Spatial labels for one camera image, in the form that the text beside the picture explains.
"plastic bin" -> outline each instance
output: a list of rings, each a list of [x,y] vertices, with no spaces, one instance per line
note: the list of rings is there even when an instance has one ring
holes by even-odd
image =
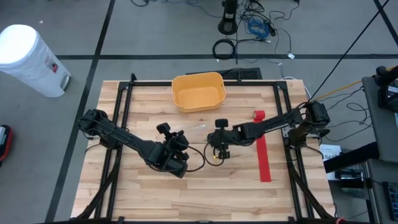
[[[172,90],[173,101],[183,113],[217,109],[226,96],[223,77],[216,72],[175,77]]]

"gray floor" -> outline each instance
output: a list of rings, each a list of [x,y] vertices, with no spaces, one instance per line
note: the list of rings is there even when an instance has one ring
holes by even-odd
[[[201,0],[208,13],[219,16],[221,1]],[[262,0],[266,12],[288,12],[295,6],[291,0]],[[104,22],[109,0],[0,0],[0,30],[11,24],[27,24],[37,29],[57,55],[93,55]],[[398,1],[386,6],[386,13],[398,30]],[[292,36],[293,54],[343,54],[363,27],[377,12],[373,0],[303,0],[289,21],[278,20],[275,26]],[[151,2],[138,8],[129,0],[116,0],[101,54],[173,55],[211,54],[213,44],[224,35],[216,27],[219,19],[206,16],[201,9],[186,4]],[[250,37],[240,29],[239,38]],[[273,54],[272,43],[239,45],[242,54]],[[289,50],[288,38],[280,33],[278,54]],[[220,51],[228,51],[220,46]],[[397,54],[398,47],[379,16],[353,47],[351,54]],[[276,60],[283,64],[285,76],[303,79],[313,93],[328,75],[337,60]],[[91,60],[62,60],[73,75],[65,95],[44,98],[20,81],[0,73],[0,123],[15,131],[12,152],[0,168],[0,223],[37,223],[46,216],[60,166],[65,154],[73,121],[83,92]],[[393,59],[344,60],[318,96],[343,85],[373,75],[380,65],[396,65]],[[233,67],[260,67],[264,79],[281,78],[277,65],[267,60],[249,63],[240,60],[100,60],[86,104],[94,108],[103,80],[127,80],[134,72],[140,80],[169,80],[187,72],[221,70]],[[354,86],[347,92],[356,90]],[[325,102],[329,107],[336,100]],[[364,94],[356,93],[329,114],[331,124],[361,120],[363,112],[354,112],[345,104],[357,102],[366,107]],[[347,124],[333,128],[330,139],[339,139],[364,128]],[[355,149],[374,141],[372,129],[337,142]],[[58,207],[56,220],[70,216],[86,139],[79,134],[67,180]],[[351,198],[332,186],[338,215],[346,218],[366,211],[363,200]],[[366,221],[361,215],[355,220]]]

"keyboard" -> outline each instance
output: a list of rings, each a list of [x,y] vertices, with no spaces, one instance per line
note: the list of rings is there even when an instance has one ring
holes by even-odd
[[[208,71],[208,72],[218,72],[225,80],[262,80],[262,75],[260,68],[232,68],[229,70],[219,70],[219,71]],[[192,75],[197,73],[206,72],[190,72],[186,75]]]
[[[391,220],[398,221],[398,183],[383,182],[382,185],[387,197]]]

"trash can lid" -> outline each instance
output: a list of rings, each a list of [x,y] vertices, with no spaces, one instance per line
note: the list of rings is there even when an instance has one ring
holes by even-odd
[[[0,33],[0,65],[12,65],[30,54],[38,33],[26,25],[11,25]]]

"red tape strip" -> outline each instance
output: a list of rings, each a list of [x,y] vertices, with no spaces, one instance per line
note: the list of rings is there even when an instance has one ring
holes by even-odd
[[[259,123],[265,118],[264,111],[254,112],[254,122]],[[266,137],[263,135],[256,140],[257,156],[259,158],[260,181],[271,182],[271,171],[269,170],[269,161],[267,153]]]

